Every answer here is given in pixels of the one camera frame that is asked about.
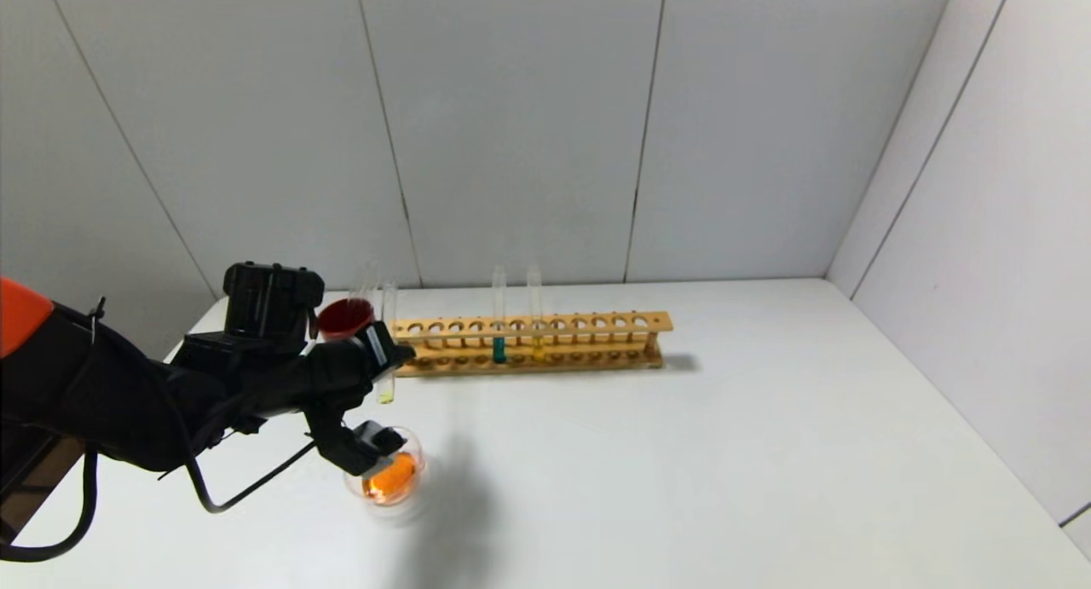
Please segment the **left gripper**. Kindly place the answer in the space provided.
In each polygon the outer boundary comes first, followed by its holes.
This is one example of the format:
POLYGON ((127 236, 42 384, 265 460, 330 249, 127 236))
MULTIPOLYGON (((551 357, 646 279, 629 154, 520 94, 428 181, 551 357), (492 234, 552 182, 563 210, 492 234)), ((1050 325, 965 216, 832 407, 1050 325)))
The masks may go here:
POLYGON ((323 390, 344 390, 377 402, 393 402, 395 372, 417 359, 412 345, 395 344, 384 322, 367 322, 348 330, 325 332, 308 353, 308 364, 322 378, 323 390))

